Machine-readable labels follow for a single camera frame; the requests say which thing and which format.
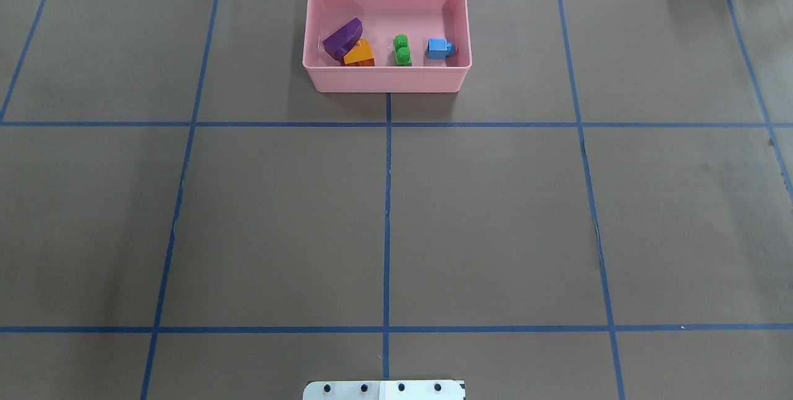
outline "white metal plate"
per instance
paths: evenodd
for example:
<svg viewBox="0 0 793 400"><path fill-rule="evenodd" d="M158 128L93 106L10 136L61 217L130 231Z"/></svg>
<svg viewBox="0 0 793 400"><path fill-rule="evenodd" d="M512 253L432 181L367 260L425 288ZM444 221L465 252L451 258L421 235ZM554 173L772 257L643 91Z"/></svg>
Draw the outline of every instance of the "white metal plate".
<svg viewBox="0 0 793 400"><path fill-rule="evenodd" d="M303 400L465 400L465 382L458 380L311 382L303 389Z"/></svg>

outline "vertical blue line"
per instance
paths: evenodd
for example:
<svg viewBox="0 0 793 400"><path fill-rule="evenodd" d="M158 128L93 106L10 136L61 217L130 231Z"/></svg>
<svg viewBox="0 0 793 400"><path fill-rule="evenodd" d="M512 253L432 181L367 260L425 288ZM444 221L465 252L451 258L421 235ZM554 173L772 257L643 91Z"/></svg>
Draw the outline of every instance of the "vertical blue line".
<svg viewBox="0 0 793 400"><path fill-rule="evenodd" d="M168 273L170 271L170 261L173 257L173 243L176 242L176 224L182 208L182 196L185 190L185 178L187 176L187 165L190 162L190 154L193 151L193 137L196 131L196 120L198 120L198 109L201 106L201 91L204 89L204 76L206 75L206 65L209 61L209 48L212 46L212 31L215 29L215 15L217 13L218 0L212 0L212 14L209 16L209 30L206 34L206 44L204 44L204 58L201 60L201 72L198 75L198 88L196 98L193 103L193 116L190 119L190 133L187 135L187 147L185 158L182 160L182 174L179 176L179 189L176 193L176 205L173 208L173 219L170 223L170 237L168 248L165 254L165 264L162 267L162 280L159 284L159 294L157 296L157 309L154 316L154 329L151 331L151 341L149 342L149 352L146 359L146 371L144 372L144 382L141 388L141 400L145 400L148 395L149 381L151 380L151 367L154 366L155 351L157 349L157 337L159 335L159 323L162 319L162 304L165 302L165 289L168 285Z"/></svg>
<svg viewBox="0 0 793 400"><path fill-rule="evenodd" d="M587 182L587 193L589 194L589 213L592 222L595 224L595 238L597 239L597 254L600 261L600 285L603 287L603 303L606 306L606 319L608 321L608 334L611 340L611 357L614 360L614 373L617 380L617 395L620 400L625 400L625 388L623 386L623 369L620 364L620 349L617 344L617 332L614 327L614 315L611 310L611 294L608 289L608 277L606 274L606 259L603 256L603 241L600 238L600 222L597 217L597 206L595 205L595 191L592 189L592 174L589 171L589 158L587 157L586 141L584 139L584 124L581 119L581 107L578 104L578 88L576 86L576 74L572 67L572 53L570 53L570 39L567 35L567 19L564 16L564 0L559 2L559 17L561 19L561 34L564 38L564 54L567 56L567 74L570 78L570 90L572 90L572 105L576 112L576 123L578 124L578 141L581 144L581 160L584 163L584 178Z"/></svg>
<svg viewBox="0 0 793 400"><path fill-rule="evenodd" d="M36 17L33 18L30 31L28 31L28 39L25 39L25 45L22 47L22 53L19 55L19 61L17 61L17 68L14 70L14 75L11 77L11 84L8 86L6 99L3 100L2 107L0 107L0 123L2 123L2 119L6 117L8 104L11 103L11 95L14 94L14 87L17 86L19 72L22 72L22 64L25 63L25 57L28 56L28 48L30 48L30 42L33 40L33 34L36 33L36 27L39 25L39 20L42 19L42 12L45 10L46 2L47 0L42 0L39 2L39 9L36 11Z"/></svg>
<svg viewBox="0 0 793 400"><path fill-rule="evenodd" d="M751 66L748 53L746 53L746 44L744 44L743 41L741 28L738 27L738 20L735 16L733 0L727 0L727 7L730 9L730 18L733 21L733 30L735 30L738 46L741 48L741 55L743 56L744 62L746 63L746 70L748 71L748 76L750 76L751 79L751 86L754 87L754 95L757 97L757 104L760 105L760 112L763 113L763 121L765 121L765 127L768 129L768 137L771 138L771 143L774 144L774 154L776 154L776 161L779 162L779 169L782 171L782 179L784 179L785 187L787 189L787 197L790 197L791 202L793 202L793 186L791 186L791 177L790 174L787 173L787 166L785 166L785 160L784 157L782 157L782 152L779 151L779 144L776 143L774 127L771 125L771 118L768 117L768 110L765 107L763 94L760 92L760 85L757 84L757 76L754 74L754 67Z"/></svg>
<svg viewBox="0 0 793 400"><path fill-rule="evenodd" d="M390 377L388 362L391 326L391 93L385 94L385 239L383 243L383 380Z"/></svg>

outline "toy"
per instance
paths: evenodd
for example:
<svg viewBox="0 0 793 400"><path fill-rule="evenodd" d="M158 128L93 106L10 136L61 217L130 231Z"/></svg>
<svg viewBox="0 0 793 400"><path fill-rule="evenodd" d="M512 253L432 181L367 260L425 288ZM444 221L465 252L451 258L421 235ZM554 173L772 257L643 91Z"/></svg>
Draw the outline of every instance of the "toy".
<svg viewBox="0 0 793 400"><path fill-rule="evenodd" d="M447 42L445 38L430 38L427 42L427 58L445 59L454 54L454 44Z"/></svg>
<svg viewBox="0 0 793 400"><path fill-rule="evenodd" d="M361 39L362 34L363 22L357 17L353 17L344 27L325 38L325 41L322 41L322 46L331 58L344 65L344 56L355 47L355 43Z"/></svg>
<svg viewBox="0 0 793 400"><path fill-rule="evenodd" d="M355 47L344 56L346 66L373 66L374 53L372 47L366 39L361 38L355 43Z"/></svg>
<svg viewBox="0 0 793 400"><path fill-rule="evenodd" d="M396 58L396 65L413 65L410 60L408 37L404 34L398 34L394 38L394 57Z"/></svg>

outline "pink bin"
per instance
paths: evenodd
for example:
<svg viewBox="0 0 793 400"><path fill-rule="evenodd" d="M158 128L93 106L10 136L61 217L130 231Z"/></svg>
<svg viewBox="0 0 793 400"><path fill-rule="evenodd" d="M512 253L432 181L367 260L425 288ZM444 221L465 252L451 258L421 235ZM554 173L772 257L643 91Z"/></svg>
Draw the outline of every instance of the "pink bin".
<svg viewBox="0 0 793 400"><path fill-rule="evenodd" d="M344 67L322 41L357 17L374 67ZM393 39L408 36L413 66L396 66ZM429 38L453 42L447 59L427 59ZM303 67L319 92L458 92L471 68L468 0L309 0Z"/></svg>

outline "gray table surface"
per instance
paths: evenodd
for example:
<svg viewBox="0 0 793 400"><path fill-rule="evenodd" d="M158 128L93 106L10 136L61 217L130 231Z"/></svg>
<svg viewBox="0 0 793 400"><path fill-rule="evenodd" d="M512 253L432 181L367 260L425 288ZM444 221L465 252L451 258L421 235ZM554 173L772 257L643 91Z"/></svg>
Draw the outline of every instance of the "gray table surface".
<svg viewBox="0 0 793 400"><path fill-rule="evenodd" d="M305 2L0 0L0 398L790 398L793 0L468 0L455 95Z"/></svg>

